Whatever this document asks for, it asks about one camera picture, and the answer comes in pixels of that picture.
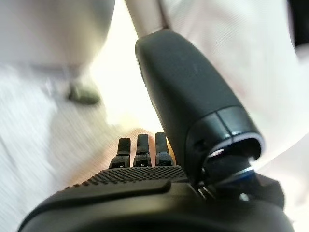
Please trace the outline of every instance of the black plastic casing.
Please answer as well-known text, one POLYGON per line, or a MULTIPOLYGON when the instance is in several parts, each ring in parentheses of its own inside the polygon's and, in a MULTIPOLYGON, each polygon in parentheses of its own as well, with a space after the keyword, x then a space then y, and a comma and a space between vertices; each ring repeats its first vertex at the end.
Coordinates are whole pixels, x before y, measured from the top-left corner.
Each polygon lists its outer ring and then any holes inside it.
POLYGON ((293 232, 282 209, 202 199, 180 166, 103 170, 51 196, 18 232, 293 232))
POLYGON ((139 39, 136 55, 150 99, 192 183, 216 150, 245 141, 257 159, 264 141, 241 103, 210 62, 179 34, 163 30, 139 39))

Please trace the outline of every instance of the floor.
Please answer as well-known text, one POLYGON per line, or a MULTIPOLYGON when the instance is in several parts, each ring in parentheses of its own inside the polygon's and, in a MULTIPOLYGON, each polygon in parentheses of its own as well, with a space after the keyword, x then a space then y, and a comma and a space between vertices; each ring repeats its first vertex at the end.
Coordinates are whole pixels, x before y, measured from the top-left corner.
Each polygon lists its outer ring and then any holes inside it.
POLYGON ((102 94, 96 106, 66 100, 65 68, 0 64, 0 231, 15 231, 42 200, 108 167, 121 137, 162 131, 136 62, 137 40, 122 1, 108 39, 81 82, 102 94))

